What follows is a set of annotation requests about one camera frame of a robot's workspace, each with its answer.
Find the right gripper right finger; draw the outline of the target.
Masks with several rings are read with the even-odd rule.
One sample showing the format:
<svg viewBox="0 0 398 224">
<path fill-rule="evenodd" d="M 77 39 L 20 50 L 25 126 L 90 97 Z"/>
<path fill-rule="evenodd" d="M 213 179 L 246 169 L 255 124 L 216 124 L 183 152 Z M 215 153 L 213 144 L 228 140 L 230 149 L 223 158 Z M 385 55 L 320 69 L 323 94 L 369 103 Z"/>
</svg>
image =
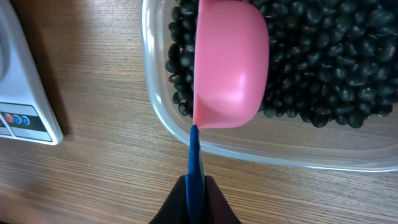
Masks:
<svg viewBox="0 0 398 224">
<path fill-rule="evenodd" d="M 207 175 L 206 179 L 206 193 L 207 193 L 207 207 L 211 214 L 210 223 L 214 224 L 241 224 L 241 221 L 229 206 L 221 189 L 218 187 L 212 176 Z"/>
</svg>

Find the pink scoop blue handle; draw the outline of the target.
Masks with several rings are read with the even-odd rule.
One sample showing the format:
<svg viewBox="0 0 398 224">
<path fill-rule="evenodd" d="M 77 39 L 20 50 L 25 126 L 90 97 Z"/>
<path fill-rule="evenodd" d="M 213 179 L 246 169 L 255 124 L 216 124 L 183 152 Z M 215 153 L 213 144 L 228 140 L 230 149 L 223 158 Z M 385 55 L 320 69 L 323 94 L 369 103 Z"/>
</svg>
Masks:
<svg viewBox="0 0 398 224">
<path fill-rule="evenodd" d="M 266 89 L 269 53 L 267 25 L 255 6 L 244 1 L 199 2 L 185 176 L 190 223 L 203 220 L 205 207 L 199 130 L 236 128 L 255 117 Z"/>
</svg>

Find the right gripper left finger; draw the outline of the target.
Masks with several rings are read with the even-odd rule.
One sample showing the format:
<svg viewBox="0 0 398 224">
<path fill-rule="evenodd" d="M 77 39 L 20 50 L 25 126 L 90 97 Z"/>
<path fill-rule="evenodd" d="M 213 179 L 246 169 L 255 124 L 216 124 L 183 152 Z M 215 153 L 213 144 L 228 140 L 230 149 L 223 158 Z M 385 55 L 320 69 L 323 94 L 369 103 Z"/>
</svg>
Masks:
<svg viewBox="0 0 398 224">
<path fill-rule="evenodd" d="M 165 202 L 149 224 L 187 224 L 185 176 L 176 181 Z"/>
</svg>

